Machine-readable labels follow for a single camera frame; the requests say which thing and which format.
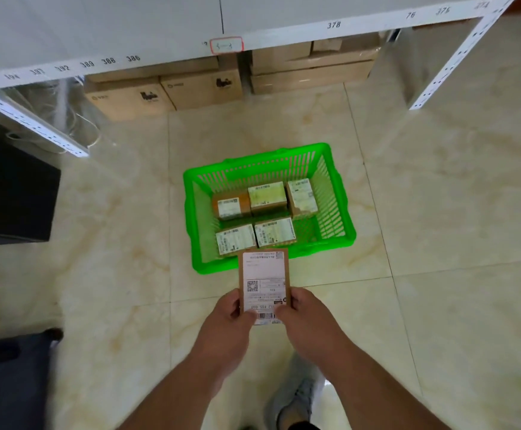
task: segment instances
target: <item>hand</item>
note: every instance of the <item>hand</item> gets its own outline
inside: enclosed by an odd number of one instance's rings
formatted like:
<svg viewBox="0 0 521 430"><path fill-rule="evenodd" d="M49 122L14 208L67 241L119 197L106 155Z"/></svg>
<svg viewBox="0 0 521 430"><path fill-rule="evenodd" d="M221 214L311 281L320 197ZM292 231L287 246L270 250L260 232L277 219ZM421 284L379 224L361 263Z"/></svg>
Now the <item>hand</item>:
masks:
<svg viewBox="0 0 521 430"><path fill-rule="evenodd" d="M212 375L213 395L244 358L248 333L256 318L253 310L239 315L239 290L233 289L219 299L202 324L187 359L196 361L197 366Z"/></svg>
<svg viewBox="0 0 521 430"><path fill-rule="evenodd" d="M329 309L305 288L290 288L292 308L279 305L276 317L286 326L286 334L298 354L330 376L344 351L354 346Z"/></svg>

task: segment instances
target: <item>qr code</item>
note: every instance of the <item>qr code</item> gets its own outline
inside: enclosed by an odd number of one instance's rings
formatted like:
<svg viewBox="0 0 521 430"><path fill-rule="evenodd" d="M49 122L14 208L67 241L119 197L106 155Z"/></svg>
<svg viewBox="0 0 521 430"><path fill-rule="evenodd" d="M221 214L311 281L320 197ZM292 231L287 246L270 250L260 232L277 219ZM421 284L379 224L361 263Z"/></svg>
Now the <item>qr code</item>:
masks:
<svg viewBox="0 0 521 430"><path fill-rule="evenodd" d="M259 290L259 282L257 280L248 280L247 281L247 291L254 292Z"/></svg>

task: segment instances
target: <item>green plastic basket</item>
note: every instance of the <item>green plastic basket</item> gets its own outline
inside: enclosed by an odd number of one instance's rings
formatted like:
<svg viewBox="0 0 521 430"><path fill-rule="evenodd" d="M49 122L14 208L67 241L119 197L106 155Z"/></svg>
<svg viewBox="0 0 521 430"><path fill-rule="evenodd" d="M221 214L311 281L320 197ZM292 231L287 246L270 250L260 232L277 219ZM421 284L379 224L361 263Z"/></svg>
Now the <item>green plastic basket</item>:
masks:
<svg viewBox="0 0 521 430"><path fill-rule="evenodd" d="M276 213L221 222L213 213L210 200L213 193L301 178L310 179L318 213L293 221L296 243L288 245L289 258L352 245L356 230L348 213L348 198L342 178L334 167L330 145L314 143L227 159L185 171L185 218L193 268L200 274L237 268L236 256L219 255L216 233L223 228L287 215Z"/></svg>

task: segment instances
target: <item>person's left hand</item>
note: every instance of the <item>person's left hand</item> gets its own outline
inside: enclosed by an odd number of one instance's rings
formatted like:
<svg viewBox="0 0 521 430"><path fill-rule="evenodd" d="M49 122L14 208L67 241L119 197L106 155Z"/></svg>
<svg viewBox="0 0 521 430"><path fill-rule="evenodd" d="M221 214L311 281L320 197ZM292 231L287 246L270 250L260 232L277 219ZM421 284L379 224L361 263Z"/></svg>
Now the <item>person's left hand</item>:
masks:
<svg viewBox="0 0 521 430"><path fill-rule="evenodd" d="M255 324L256 311L239 315L239 290L222 296L201 326L188 359L199 362L214 376L214 393L244 358L248 348L248 334Z"/></svg>

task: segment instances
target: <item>cardboard box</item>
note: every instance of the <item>cardboard box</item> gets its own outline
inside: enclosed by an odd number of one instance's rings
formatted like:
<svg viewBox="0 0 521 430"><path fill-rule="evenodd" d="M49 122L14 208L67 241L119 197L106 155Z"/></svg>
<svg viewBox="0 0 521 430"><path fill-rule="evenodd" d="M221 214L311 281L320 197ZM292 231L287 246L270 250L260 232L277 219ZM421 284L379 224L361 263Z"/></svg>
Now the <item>cardboard box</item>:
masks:
<svg viewBox="0 0 521 430"><path fill-rule="evenodd" d="M369 33L350 38L343 38L340 51L315 52L309 57L297 60L283 61L271 66L250 66L253 75L270 74L274 72L296 71L312 67L330 66L375 60L381 48L379 35Z"/></svg>
<svg viewBox="0 0 521 430"><path fill-rule="evenodd" d="M312 52L318 51L340 51L342 47L342 38L319 39L312 43Z"/></svg>
<svg viewBox="0 0 521 430"><path fill-rule="evenodd" d="M198 59L180 60L178 62L161 63L150 66L121 69L101 74L87 76L89 81L102 83L106 81L120 81L123 79L145 79L147 77L159 77L178 75L189 72L217 70L219 61L216 56L200 57Z"/></svg>
<svg viewBox="0 0 521 430"><path fill-rule="evenodd" d="M215 193L211 202L214 216L219 220L250 216L250 197L246 189Z"/></svg>
<svg viewBox="0 0 521 430"><path fill-rule="evenodd" d="M258 247L282 246L296 242L296 232L291 217L265 220L255 224Z"/></svg>
<svg viewBox="0 0 521 430"><path fill-rule="evenodd" d="M310 217L318 212L314 191L308 178L288 181L286 193L288 209L293 219Z"/></svg>
<svg viewBox="0 0 521 430"><path fill-rule="evenodd" d="M311 48L312 42L308 41L252 50L252 64L254 66L272 66L286 60L308 57Z"/></svg>
<svg viewBox="0 0 521 430"><path fill-rule="evenodd" d="M253 216L286 211L288 201L286 199L285 184L282 181L249 187L250 211Z"/></svg>
<svg viewBox="0 0 521 430"><path fill-rule="evenodd" d="M234 256L250 248L256 248L256 235L252 225L234 226L216 233L219 255Z"/></svg>
<svg viewBox="0 0 521 430"><path fill-rule="evenodd" d="M255 325L281 323L275 306L292 306L288 249L253 249L239 254L240 312L256 311Z"/></svg>
<svg viewBox="0 0 521 430"><path fill-rule="evenodd" d="M86 98L112 121L162 115L175 110L157 77L93 83L85 79Z"/></svg>
<svg viewBox="0 0 521 430"><path fill-rule="evenodd" d="M285 92L286 90L308 89L346 81L363 81L368 78L372 66L374 66L373 61L335 64L252 76L250 81L255 94Z"/></svg>
<svg viewBox="0 0 521 430"><path fill-rule="evenodd" d="M219 56L219 69L161 77L161 84L177 110L206 107L242 99L235 54Z"/></svg>

